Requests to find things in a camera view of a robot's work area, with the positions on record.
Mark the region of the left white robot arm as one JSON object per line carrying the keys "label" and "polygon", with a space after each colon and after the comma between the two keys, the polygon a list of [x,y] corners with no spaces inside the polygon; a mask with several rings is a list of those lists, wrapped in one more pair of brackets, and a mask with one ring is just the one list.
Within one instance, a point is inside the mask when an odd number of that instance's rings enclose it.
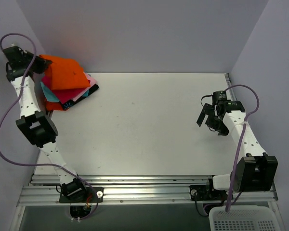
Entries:
{"label": "left white robot arm", "polygon": [[7,79],[19,97],[20,118],[16,121],[17,127],[27,140],[49,159],[48,165],[52,166],[59,176],[60,194],[77,202],[84,201],[88,190],[76,171],[67,166],[60,154],[56,144],[57,128],[35,103],[35,84],[32,77],[34,73],[42,74],[52,62],[18,46],[11,46],[2,51],[8,60]]}

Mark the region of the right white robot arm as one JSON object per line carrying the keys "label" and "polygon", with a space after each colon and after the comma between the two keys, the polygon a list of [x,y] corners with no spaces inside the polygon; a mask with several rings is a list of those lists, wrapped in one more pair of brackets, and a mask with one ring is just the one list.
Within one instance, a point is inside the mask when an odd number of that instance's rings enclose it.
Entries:
{"label": "right white robot arm", "polygon": [[210,95],[212,103],[203,104],[197,124],[205,124],[210,131],[220,136],[230,135],[239,149],[235,156],[236,167],[229,174],[216,175],[204,187],[207,197],[214,199],[222,190],[234,192],[265,192],[273,185],[278,161],[269,156],[257,141],[240,101],[227,98],[226,91]]}

